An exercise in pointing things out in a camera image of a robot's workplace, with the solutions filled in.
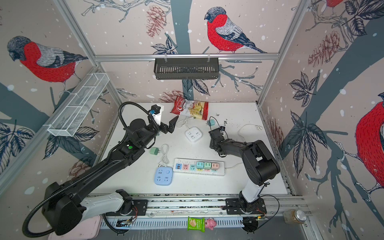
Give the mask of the green charger plug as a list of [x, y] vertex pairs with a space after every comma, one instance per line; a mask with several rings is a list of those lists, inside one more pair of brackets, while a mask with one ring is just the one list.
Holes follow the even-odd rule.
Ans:
[[204, 169], [205, 169], [205, 170], [210, 170], [211, 167], [212, 167], [212, 163], [204, 162]]
[[158, 155], [158, 153], [159, 153], [159, 148], [157, 148], [157, 147], [152, 147], [152, 148], [150, 149], [150, 154], [151, 154], [151, 155], [156, 156], [156, 155]]

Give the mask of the pink charger plug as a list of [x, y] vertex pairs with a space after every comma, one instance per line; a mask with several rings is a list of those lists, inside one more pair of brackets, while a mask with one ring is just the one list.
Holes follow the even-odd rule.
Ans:
[[217, 171], [219, 168], [220, 168], [220, 164], [219, 163], [212, 163], [212, 165], [211, 165], [211, 169], [212, 170]]

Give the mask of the long white pastel power strip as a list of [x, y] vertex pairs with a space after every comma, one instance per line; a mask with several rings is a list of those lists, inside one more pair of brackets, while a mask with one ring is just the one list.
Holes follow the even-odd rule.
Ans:
[[176, 158], [173, 165], [175, 173], [224, 176], [225, 163], [221, 161], [206, 161]]

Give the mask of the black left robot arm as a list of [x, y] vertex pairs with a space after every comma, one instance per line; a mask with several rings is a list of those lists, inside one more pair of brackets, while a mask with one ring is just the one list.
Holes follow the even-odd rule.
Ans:
[[[129, 125], [122, 116], [123, 108], [132, 105], [142, 110], [148, 118], [135, 119]], [[45, 198], [27, 215], [22, 226], [24, 236], [40, 238], [51, 233], [62, 236], [79, 223], [110, 212], [128, 214], [133, 207], [132, 197], [124, 190], [117, 190], [112, 194], [91, 200], [88, 195], [99, 185], [114, 174], [125, 169], [137, 161], [147, 149], [150, 142], [155, 142], [159, 132], [173, 133], [178, 121], [175, 116], [166, 125], [161, 121], [163, 107], [153, 105], [146, 110], [134, 102], [124, 102], [118, 108], [118, 116], [123, 125], [125, 135], [119, 144], [114, 146], [107, 157], [97, 165], [85, 171], [76, 178], [61, 185], [57, 182], [49, 185], [45, 191]], [[33, 233], [29, 230], [29, 223], [38, 210], [52, 227], [50, 230]]]

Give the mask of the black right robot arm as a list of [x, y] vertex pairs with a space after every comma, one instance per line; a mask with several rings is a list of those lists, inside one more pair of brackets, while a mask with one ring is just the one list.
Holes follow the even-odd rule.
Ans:
[[261, 192], [269, 185], [268, 181], [280, 173], [280, 165], [263, 141], [238, 142], [225, 138], [223, 131], [221, 126], [210, 129], [210, 148], [221, 158], [229, 155], [241, 158], [249, 178], [238, 198], [226, 199], [223, 209], [228, 215], [266, 215], [267, 210]]

